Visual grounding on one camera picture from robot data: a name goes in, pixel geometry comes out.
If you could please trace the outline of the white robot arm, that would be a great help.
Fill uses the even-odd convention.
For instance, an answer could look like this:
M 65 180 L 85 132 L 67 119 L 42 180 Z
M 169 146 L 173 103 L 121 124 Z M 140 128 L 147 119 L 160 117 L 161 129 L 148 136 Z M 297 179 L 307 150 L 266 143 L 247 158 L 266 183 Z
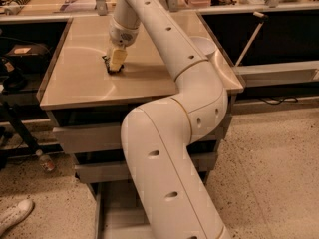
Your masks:
M 159 0 L 118 0 L 110 34 L 144 27 L 177 85 L 131 110 L 121 128 L 129 172 L 155 239 L 231 239 L 187 148 L 213 132 L 228 96 L 213 64 Z

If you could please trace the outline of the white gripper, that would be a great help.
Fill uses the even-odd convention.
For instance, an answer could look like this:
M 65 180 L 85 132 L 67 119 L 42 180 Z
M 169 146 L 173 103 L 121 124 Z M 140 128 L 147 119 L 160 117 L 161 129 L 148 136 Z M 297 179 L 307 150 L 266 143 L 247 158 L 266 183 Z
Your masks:
M 109 35 L 113 44 L 118 45 L 109 49 L 110 66 L 112 71 L 116 71 L 124 63 L 127 57 L 125 47 L 133 44 L 139 33 L 140 20 L 120 21 L 115 17 L 110 21 Z

